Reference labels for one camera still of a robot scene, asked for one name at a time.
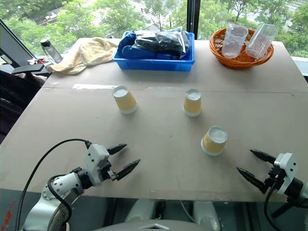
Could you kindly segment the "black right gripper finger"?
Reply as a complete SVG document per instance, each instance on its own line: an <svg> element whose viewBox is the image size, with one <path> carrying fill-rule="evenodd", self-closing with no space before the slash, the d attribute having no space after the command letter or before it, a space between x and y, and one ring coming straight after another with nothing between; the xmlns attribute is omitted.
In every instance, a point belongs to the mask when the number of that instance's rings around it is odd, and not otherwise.
<svg viewBox="0 0 308 231"><path fill-rule="evenodd" d="M260 150L254 150L251 149L250 152L256 156L257 158L261 159L264 162L268 162L272 165L274 165L276 158L266 152L260 151Z"/></svg>
<svg viewBox="0 0 308 231"><path fill-rule="evenodd" d="M257 187L262 193L265 193L267 191L267 187L265 185L265 183L261 182L260 180L258 180L252 173L250 173L249 171L241 168L241 167L237 167L236 168L239 173L251 184L253 184L255 187Z"/></svg>

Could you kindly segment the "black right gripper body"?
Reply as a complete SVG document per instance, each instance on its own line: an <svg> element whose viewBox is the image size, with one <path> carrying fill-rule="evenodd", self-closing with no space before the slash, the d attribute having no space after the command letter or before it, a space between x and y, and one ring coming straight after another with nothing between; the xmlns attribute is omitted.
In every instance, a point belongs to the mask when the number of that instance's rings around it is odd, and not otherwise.
<svg viewBox="0 0 308 231"><path fill-rule="evenodd" d="M281 186L280 183L280 173L281 169L277 165L273 165L268 173L268 177L264 181L264 186L262 188L262 193L265 194L268 188L274 188L275 190L278 190Z"/></svg>

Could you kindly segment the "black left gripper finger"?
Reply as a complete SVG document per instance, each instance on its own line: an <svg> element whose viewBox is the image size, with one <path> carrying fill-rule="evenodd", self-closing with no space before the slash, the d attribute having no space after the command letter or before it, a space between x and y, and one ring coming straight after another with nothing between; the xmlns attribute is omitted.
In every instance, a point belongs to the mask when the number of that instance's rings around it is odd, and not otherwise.
<svg viewBox="0 0 308 231"><path fill-rule="evenodd" d="M109 154L116 154L116 153L120 152L121 150L123 150L126 146L127 146L126 143L121 143L121 144L118 144L116 146L107 148L107 151L108 151Z"/></svg>
<svg viewBox="0 0 308 231"><path fill-rule="evenodd" d="M119 181L125 176L127 176L129 173L131 173L133 169L138 165L139 162L140 162L140 159L137 159L127 164L120 172L116 174L116 180Z"/></svg>

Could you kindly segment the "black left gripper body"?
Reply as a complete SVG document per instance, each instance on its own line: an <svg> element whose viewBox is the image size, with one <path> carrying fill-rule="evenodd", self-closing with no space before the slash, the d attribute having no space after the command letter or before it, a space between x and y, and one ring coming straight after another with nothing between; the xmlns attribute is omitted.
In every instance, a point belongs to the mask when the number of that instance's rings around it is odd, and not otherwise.
<svg viewBox="0 0 308 231"><path fill-rule="evenodd" d="M105 180L118 180L118 175L116 172L111 170L111 163L106 161L104 166L100 169L100 177L102 181Z"/></svg>

